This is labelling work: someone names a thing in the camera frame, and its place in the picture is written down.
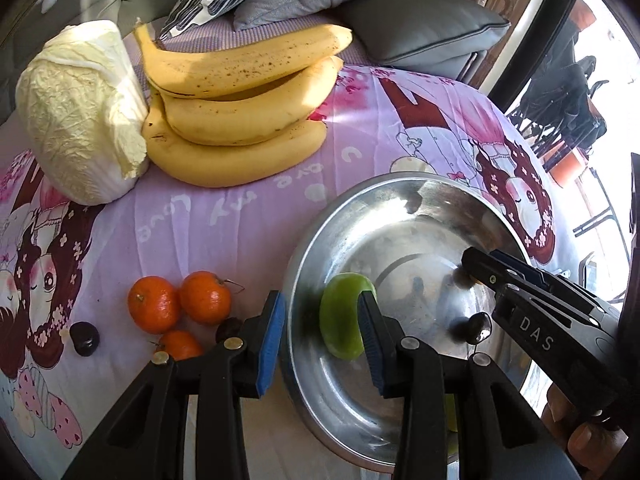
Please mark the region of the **person right hand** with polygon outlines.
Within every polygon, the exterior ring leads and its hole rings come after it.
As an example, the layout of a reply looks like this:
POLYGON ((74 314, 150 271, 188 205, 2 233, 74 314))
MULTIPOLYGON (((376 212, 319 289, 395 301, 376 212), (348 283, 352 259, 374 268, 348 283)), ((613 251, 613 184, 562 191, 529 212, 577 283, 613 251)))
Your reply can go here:
POLYGON ((573 404, 552 384, 541 421, 556 443, 585 469, 583 479, 600 479, 628 440, 623 430, 610 431, 591 422, 570 425, 577 414, 573 404))

